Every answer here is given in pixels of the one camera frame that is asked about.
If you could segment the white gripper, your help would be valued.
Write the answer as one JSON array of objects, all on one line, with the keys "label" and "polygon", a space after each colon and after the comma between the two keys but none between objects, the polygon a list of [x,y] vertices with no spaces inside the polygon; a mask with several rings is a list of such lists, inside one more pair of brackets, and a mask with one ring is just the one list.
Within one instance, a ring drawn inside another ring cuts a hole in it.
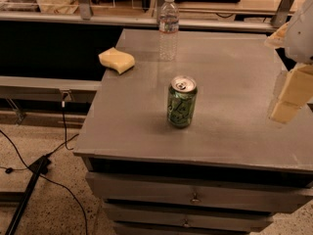
[{"label": "white gripper", "polygon": [[267,47],[283,48],[297,64],[287,73],[270,119],[287,123],[313,97],[313,0],[305,0],[293,14],[264,42]]}]

